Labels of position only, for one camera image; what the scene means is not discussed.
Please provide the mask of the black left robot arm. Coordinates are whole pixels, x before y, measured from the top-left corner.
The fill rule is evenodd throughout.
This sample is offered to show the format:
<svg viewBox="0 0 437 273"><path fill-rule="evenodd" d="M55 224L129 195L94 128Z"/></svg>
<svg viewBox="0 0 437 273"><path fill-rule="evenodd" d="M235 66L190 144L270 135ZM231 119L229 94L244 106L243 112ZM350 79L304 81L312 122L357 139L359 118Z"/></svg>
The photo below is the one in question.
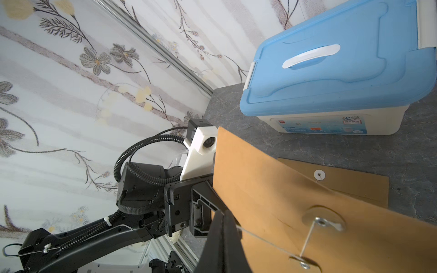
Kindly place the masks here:
<svg viewBox="0 0 437 273"><path fill-rule="evenodd" d="M226 210L212 187L213 174L182 180L182 168L127 163L121 175L117 211L69 232L32 231L19 250L25 273L75 273L107 254L138 242L189 228L205 238L211 213Z"/></svg>

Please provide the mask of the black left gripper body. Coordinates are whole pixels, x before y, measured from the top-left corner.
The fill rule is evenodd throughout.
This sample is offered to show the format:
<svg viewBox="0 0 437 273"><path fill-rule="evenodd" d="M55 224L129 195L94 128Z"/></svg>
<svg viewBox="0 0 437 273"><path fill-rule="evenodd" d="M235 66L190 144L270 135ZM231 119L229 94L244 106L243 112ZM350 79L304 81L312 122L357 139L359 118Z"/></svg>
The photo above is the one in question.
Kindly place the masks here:
<svg viewBox="0 0 437 273"><path fill-rule="evenodd" d="M194 237L206 238L212 224L212 213L228 209L213 189L213 174L167 184L164 194L169 237L188 228Z"/></svg>

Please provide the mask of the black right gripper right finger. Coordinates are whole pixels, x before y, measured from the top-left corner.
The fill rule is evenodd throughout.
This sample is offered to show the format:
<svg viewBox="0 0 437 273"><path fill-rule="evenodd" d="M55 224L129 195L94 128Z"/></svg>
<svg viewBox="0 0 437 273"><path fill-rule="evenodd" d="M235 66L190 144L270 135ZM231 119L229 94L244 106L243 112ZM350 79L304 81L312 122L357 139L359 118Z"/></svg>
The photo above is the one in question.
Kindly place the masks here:
<svg viewBox="0 0 437 273"><path fill-rule="evenodd" d="M231 211L224 213L223 219L223 272L251 273L252 270L246 259L241 236Z"/></svg>

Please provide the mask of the kraft file bag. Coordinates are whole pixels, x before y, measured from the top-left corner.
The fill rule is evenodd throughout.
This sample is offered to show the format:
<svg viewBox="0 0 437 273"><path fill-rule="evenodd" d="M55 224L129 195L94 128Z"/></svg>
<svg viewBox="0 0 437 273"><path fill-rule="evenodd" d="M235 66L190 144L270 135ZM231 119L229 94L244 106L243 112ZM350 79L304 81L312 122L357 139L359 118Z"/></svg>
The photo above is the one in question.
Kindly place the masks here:
<svg viewBox="0 0 437 273"><path fill-rule="evenodd" d="M337 193L219 128L213 187L255 273L434 273L434 225Z"/></svg>
<svg viewBox="0 0 437 273"><path fill-rule="evenodd" d="M388 208L389 178L387 176L285 158L279 158L278 160L333 191L381 208Z"/></svg>

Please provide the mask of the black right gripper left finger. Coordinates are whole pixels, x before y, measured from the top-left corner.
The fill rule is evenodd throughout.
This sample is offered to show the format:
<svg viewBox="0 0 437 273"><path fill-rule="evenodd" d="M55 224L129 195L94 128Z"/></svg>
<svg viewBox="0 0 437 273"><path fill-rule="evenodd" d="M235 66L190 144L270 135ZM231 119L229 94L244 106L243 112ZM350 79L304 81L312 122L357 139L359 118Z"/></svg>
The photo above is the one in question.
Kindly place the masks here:
<svg viewBox="0 0 437 273"><path fill-rule="evenodd" d="M215 214L207 242L194 273L221 273L223 272L223 220L221 212Z"/></svg>

